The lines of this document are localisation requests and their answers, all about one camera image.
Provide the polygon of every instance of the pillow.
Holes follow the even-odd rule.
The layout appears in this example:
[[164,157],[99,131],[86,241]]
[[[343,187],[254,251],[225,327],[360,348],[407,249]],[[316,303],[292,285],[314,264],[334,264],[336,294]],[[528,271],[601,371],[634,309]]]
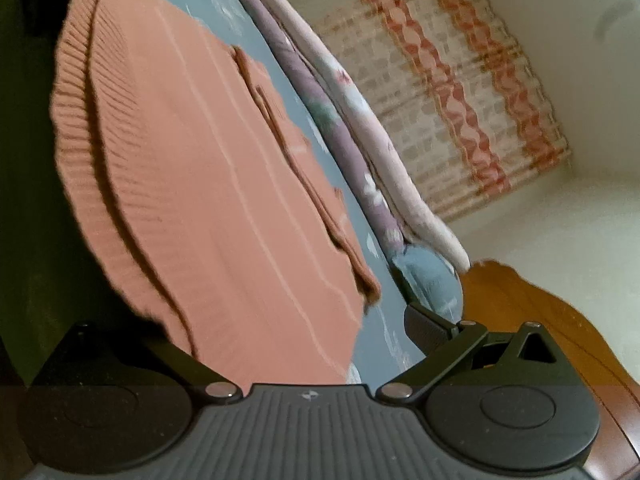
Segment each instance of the pillow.
[[412,301],[457,323],[462,319],[462,285],[453,266],[438,253],[420,245],[407,245],[392,258]]

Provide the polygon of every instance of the pink knit sweater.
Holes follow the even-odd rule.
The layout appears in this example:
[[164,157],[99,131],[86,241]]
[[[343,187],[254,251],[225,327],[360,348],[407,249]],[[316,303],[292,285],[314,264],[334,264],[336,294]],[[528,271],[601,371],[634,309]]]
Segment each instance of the pink knit sweater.
[[71,0],[57,162],[112,285],[235,381],[342,383],[380,286],[266,70],[165,0]]

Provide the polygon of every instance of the bed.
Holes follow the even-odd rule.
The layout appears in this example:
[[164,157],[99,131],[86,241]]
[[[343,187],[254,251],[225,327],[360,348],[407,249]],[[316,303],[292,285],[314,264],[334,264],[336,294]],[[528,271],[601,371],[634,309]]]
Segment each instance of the bed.
[[[381,301],[363,319],[348,381],[363,382],[375,390],[424,356],[404,332],[403,316],[407,301],[402,283],[393,275],[366,216],[322,140],[318,127],[239,1],[169,1],[203,22],[223,42],[238,44],[249,56],[263,63],[284,100],[289,117],[310,140],[327,179],[332,186],[342,190],[366,262],[382,286]],[[14,3],[14,21],[8,20],[7,26],[19,28],[19,11],[15,0]],[[19,45],[23,54],[18,52]],[[19,264],[6,269],[2,276],[5,283],[13,285],[3,287],[6,293],[15,291],[16,295],[3,301],[0,335],[15,367],[27,383],[74,322],[93,319],[107,326],[134,322],[127,305],[111,290],[100,267],[84,246],[55,175],[51,125],[46,117],[52,75],[50,48],[46,40],[30,38],[21,32],[5,47],[16,60],[16,70],[8,75],[11,80],[16,80],[17,88],[12,96],[12,102],[17,105],[11,107],[14,113],[10,116],[14,129],[26,134],[7,140],[2,151],[4,156],[8,156],[9,153],[28,150],[31,160],[27,164],[26,160],[14,158],[4,166],[5,171],[20,181],[19,189],[26,202],[14,218],[4,219],[7,228],[2,229],[6,237],[4,246],[9,248],[8,254],[15,256]],[[29,54],[38,60],[30,59]],[[19,113],[27,105],[33,109],[33,114]],[[18,220],[20,215],[24,215],[22,218],[26,224]],[[26,244],[20,246],[12,240],[26,241]],[[440,271],[453,274],[446,264],[442,264]],[[23,308],[8,308],[16,304]]]

